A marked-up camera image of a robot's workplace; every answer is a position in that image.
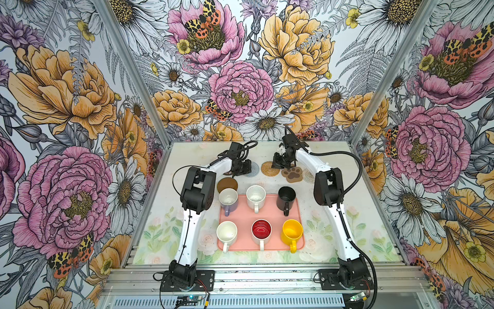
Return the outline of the brown paw shaped coaster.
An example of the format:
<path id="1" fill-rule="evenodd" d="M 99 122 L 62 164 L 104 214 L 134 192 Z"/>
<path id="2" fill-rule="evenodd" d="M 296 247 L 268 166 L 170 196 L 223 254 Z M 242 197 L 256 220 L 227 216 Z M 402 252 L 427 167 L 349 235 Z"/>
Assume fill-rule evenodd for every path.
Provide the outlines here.
<path id="1" fill-rule="evenodd" d="M 286 179 L 286 181 L 290 184 L 301 182 L 303 180 L 304 170 L 301 167 L 294 166 L 288 169 L 283 169 L 281 171 L 281 175 Z"/>

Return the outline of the large plain wooden coaster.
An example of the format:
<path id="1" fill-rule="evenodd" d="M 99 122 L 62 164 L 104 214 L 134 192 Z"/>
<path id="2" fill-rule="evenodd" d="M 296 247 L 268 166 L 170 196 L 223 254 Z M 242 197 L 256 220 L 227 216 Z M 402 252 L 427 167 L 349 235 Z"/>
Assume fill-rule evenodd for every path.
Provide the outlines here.
<path id="1" fill-rule="evenodd" d="M 223 178 L 217 183 L 217 191 L 221 193 L 225 189 L 238 190 L 238 182 L 234 178 Z"/>

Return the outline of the tan rattan round coaster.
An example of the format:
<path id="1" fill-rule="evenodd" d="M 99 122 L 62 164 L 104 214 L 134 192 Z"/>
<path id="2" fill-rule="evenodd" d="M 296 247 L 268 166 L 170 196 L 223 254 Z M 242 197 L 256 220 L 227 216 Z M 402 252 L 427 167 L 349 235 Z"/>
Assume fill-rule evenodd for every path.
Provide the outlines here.
<path id="1" fill-rule="evenodd" d="M 280 169 L 276 169 L 276 168 L 272 167 L 272 165 L 273 165 L 272 161 L 264 162 L 261 165 L 262 174 L 265 176 L 268 176 L 268 177 L 277 176 L 280 173 Z"/>

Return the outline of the beige woven small coaster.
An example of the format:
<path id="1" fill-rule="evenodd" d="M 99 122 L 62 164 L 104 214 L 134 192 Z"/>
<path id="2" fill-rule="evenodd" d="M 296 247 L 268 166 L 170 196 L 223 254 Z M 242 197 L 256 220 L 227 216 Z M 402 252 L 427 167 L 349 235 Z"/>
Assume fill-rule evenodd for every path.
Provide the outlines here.
<path id="1" fill-rule="evenodd" d="M 308 169 L 303 170 L 302 177 L 309 184 L 315 183 L 315 176 Z"/>

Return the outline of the grey woven round coaster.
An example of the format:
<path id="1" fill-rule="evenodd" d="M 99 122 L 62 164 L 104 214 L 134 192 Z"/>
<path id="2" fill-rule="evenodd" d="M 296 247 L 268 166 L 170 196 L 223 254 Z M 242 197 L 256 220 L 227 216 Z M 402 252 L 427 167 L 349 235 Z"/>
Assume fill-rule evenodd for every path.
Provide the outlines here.
<path id="1" fill-rule="evenodd" d="M 255 162 L 252 162 L 251 163 L 251 170 L 249 173 L 245 174 L 245 176 L 248 178 L 253 178 L 253 177 L 256 177 L 259 173 L 260 173 L 259 165 Z"/>

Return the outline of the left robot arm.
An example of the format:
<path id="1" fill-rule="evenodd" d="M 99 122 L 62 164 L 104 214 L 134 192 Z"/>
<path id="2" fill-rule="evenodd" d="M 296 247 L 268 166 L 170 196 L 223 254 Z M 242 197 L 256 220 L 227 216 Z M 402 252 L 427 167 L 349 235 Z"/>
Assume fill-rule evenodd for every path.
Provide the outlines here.
<path id="1" fill-rule="evenodd" d="M 257 141 L 245 144 L 232 142 L 230 148 L 218 154 L 208 166 L 187 166 L 183 187 L 177 192 L 184 215 L 180 242 L 177 253 L 169 264 L 168 273 L 163 278 L 171 287 L 191 290 L 196 284 L 199 232 L 204 215 L 214 200 L 216 176 L 225 173 L 232 176 L 250 173 L 252 161 L 248 159 L 248 154 L 257 144 Z"/>

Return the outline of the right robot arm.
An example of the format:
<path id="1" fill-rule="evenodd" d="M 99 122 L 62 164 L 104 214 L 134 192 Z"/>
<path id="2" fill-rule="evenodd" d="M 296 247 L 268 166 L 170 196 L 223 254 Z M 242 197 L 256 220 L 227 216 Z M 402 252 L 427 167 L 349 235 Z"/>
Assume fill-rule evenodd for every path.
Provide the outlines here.
<path id="1" fill-rule="evenodd" d="M 344 187 L 342 171 L 321 160 L 322 157 L 331 155 L 345 155 L 355 160 L 358 174 L 348 187 Z M 315 177 L 313 187 L 315 202 L 328 214 L 337 237 L 339 269 L 335 276 L 336 282 L 344 288 L 368 282 L 375 288 L 376 269 L 369 256 L 355 243 L 343 204 L 346 194 L 354 188 L 363 174 L 364 166 L 360 159 L 348 151 L 314 153 L 307 143 L 299 140 L 292 130 L 286 128 L 279 150 L 274 154 L 272 167 L 288 169 L 297 163 L 302 164 Z"/>

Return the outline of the white speckled mug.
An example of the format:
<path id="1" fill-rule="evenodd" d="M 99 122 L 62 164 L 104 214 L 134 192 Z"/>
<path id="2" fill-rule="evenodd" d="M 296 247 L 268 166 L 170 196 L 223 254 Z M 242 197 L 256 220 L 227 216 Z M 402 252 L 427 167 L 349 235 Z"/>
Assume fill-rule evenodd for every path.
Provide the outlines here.
<path id="1" fill-rule="evenodd" d="M 260 185 L 252 185 L 246 191 L 246 198 L 248 207 L 258 214 L 264 207 L 266 191 Z"/>

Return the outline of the lavender mug white inside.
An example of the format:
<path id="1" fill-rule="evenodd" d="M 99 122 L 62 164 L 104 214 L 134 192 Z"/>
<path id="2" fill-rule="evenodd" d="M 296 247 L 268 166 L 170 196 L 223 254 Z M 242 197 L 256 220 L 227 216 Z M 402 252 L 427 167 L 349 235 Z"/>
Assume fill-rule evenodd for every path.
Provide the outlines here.
<path id="1" fill-rule="evenodd" d="M 225 216 L 229 216 L 239 205 L 239 196 L 235 189 L 226 188 L 219 194 L 219 202 L 224 210 Z"/>

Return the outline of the black mug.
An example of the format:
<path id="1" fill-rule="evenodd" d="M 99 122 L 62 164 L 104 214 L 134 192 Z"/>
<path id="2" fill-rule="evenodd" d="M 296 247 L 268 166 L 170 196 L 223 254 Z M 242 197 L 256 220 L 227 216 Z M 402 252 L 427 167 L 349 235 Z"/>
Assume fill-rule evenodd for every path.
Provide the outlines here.
<path id="1" fill-rule="evenodd" d="M 278 191 L 276 205 L 283 212 L 284 216 L 289 216 L 297 195 L 294 189 L 288 186 L 281 187 Z"/>

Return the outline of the red inside mug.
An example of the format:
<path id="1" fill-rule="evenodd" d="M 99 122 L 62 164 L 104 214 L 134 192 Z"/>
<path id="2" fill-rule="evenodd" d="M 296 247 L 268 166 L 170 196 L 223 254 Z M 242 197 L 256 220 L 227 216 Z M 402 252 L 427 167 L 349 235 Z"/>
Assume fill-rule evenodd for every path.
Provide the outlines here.
<path id="1" fill-rule="evenodd" d="M 272 226 L 267 220 L 259 219 L 253 222 L 251 227 L 252 241 L 259 247 L 260 251 L 266 249 L 272 233 Z"/>

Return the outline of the yellow mug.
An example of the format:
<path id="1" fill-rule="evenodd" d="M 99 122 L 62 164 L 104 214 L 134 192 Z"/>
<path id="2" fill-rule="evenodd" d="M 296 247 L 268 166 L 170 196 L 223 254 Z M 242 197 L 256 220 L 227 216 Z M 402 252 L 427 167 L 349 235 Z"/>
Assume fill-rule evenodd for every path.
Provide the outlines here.
<path id="1" fill-rule="evenodd" d="M 289 247 L 289 251 L 294 254 L 297 252 L 297 243 L 302 238 L 304 229 L 302 224 L 294 219 L 286 220 L 281 230 L 281 240 Z"/>

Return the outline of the green circuit board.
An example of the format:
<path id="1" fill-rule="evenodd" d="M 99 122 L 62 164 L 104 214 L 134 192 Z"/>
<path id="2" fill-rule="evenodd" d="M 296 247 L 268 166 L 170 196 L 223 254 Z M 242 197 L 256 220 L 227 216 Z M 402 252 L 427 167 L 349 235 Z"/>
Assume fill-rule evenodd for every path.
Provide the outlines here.
<path id="1" fill-rule="evenodd" d="M 180 308 L 182 306 L 197 306 L 204 300 L 204 297 L 199 296 L 180 296 L 177 298 L 174 309 Z"/>

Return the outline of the aluminium front rail frame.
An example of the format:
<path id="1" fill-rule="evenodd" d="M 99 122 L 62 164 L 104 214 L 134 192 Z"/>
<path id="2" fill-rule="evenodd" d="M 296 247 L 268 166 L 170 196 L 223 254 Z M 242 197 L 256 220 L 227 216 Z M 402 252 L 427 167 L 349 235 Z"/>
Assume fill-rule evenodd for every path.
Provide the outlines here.
<path id="1" fill-rule="evenodd" d="M 321 270 L 335 265 L 218 265 L 207 287 L 164 291 L 163 267 L 115 270 L 104 287 L 98 308 L 174 308 L 194 301 L 194 308 L 439 308 L 439 301 L 418 267 L 376 265 L 377 281 L 355 288 L 328 283 Z"/>

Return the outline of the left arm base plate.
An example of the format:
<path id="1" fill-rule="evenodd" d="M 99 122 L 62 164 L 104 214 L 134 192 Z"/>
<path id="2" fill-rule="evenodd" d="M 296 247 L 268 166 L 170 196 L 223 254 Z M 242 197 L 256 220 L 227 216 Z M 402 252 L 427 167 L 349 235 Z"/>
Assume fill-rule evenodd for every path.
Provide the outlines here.
<path id="1" fill-rule="evenodd" d="M 196 270 L 192 274 L 170 274 L 165 271 L 160 283 L 160 292 L 212 292 L 216 272 Z"/>

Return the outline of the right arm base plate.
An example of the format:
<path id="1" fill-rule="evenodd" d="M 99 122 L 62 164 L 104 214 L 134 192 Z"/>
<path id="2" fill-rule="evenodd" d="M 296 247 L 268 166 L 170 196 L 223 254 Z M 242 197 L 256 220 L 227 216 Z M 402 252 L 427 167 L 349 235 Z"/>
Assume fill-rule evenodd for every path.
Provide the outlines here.
<path id="1" fill-rule="evenodd" d="M 364 276 L 354 276 L 338 269 L 320 269 L 316 273 L 315 281 L 322 290 L 372 290 L 373 278 L 369 273 Z"/>

